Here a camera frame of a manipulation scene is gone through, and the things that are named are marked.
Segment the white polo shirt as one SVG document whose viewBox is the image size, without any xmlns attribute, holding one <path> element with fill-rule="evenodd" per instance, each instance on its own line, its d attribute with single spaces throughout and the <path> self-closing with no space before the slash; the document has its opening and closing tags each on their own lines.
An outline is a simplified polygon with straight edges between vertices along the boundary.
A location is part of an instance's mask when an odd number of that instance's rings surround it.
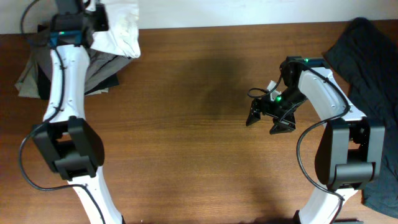
<svg viewBox="0 0 398 224">
<path fill-rule="evenodd" d="M 96 31 L 91 49 L 129 58 L 141 56 L 139 38 L 139 1 L 103 0 L 85 1 L 90 12 L 99 12 L 99 4 L 104 5 L 109 29 Z"/>
</svg>

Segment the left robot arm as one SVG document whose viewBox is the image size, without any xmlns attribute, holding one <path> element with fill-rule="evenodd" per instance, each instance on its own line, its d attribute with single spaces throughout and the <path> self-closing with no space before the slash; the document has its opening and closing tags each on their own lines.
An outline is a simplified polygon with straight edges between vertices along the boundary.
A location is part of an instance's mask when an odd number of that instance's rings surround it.
<svg viewBox="0 0 398 224">
<path fill-rule="evenodd" d="M 103 175 L 104 146 L 86 122 L 85 76 L 95 32 L 109 29 L 99 1 L 57 1 L 48 46 L 52 61 L 50 97 L 43 122 L 30 133 L 49 169 L 78 195 L 91 223 L 124 223 Z"/>
</svg>

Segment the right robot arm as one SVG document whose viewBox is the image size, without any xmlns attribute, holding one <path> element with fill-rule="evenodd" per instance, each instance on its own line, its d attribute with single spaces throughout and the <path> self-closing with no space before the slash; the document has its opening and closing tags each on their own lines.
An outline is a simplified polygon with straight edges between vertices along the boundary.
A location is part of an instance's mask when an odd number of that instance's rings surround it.
<svg viewBox="0 0 398 224">
<path fill-rule="evenodd" d="M 273 121 L 270 134 L 290 133 L 295 130 L 297 108 L 306 101 L 312 104 L 320 121 L 300 135 L 296 157 L 314 191 L 295 212 L 292 223 L 339 223 L 337 217 L 348 199 L 379 177 L 385 127 L 348 99 L 325 59 L 287 57 L 279 70 L 276 82 L 251 97 L 246 125 L 267 115 Z M 300 147 L 304 137 L 319 126 L 324 132 L 314 162 L 317 179 L 313 180 L 303 166 Z"/>
</svg>

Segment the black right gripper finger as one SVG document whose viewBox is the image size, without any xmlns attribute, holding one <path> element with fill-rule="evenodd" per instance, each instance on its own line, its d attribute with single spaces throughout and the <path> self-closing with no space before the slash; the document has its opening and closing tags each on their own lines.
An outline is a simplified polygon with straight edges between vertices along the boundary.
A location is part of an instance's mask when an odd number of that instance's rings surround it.
<svg viewBox="0 0 398 224">
<path fill-rule="evenodd" d="M 248 118 L 246 120 L 246 126 L 250 126 L 261 119 L 261 111 L 259 110 L 251 110 L 249 112 Z"/>
<path fill-rule="evenodd" d="M 282 133 L 291 133 L 295 131 L 295 117 L 294 114 L 287 115 L 281 121 L 278 118 L 273 118 L 273 127 L 271 127 L 269 133 L 273 134 L 282 134 Z"/>
</svg>

